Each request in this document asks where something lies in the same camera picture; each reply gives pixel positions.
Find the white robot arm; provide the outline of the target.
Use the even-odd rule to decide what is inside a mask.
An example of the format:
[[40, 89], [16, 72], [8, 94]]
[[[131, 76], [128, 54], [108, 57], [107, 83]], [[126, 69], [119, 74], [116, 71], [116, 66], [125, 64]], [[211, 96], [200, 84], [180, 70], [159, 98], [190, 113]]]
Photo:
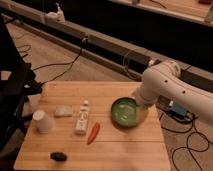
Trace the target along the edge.
[[149, 108], [164, 96], [213, 124], [213, 93], [181, 81], [180, 74], [179, 64], [172, 60], [148, 67], [142, 73], [142, 83], [133, 92], [136, 103]]

